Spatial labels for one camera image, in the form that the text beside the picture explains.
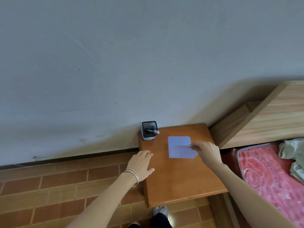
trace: orange wooden tabletop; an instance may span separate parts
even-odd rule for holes
[[[143,141],[138,133],[139,149],[150,150],[149,168],[155,168],[144,183],[146,206],[156,207],[227,192],[219,178],[197,155],[194,159],[169,158],[168,137],[189,136],[191,142],[213,143],[206,124],[159,128],[154,140]]]

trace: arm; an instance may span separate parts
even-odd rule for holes
[[[222,163],[219,148],[216,145],[210,142],[196,142],[192,146],[203,162],[226,186],[252,228],[296,228],[279,210]]]
[[[127,168],[134,170],[139,181],[146,179],[154,169],[147,170],[152,153],[148,150],[133,155]],[[117,180],[101,193],[67,228],[106,228],[120,201],[137,183],[130,172],[123,172]]]

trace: pen holder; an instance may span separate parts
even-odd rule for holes
[[[153,130],[158,131],[157,124],[155,121],[142,123],[141,135],[144,141],[155,139],[157,133],[152,132]]]

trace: bracelet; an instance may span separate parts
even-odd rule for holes
[[[126,169],[124,172],[130,172],[130,173],[134,174],[134,176],[136,177],[137,183],[135,183],[132,187],[136,187],[139,184],[139,177],[138,177],[137,173],[132,169]]]

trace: mattress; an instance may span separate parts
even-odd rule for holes
[[[278,152],[277,143],[234,150],[240,170],[237,174],[295,225],[304,228],[304,185],[289,175],[293,161],[280,159]]]

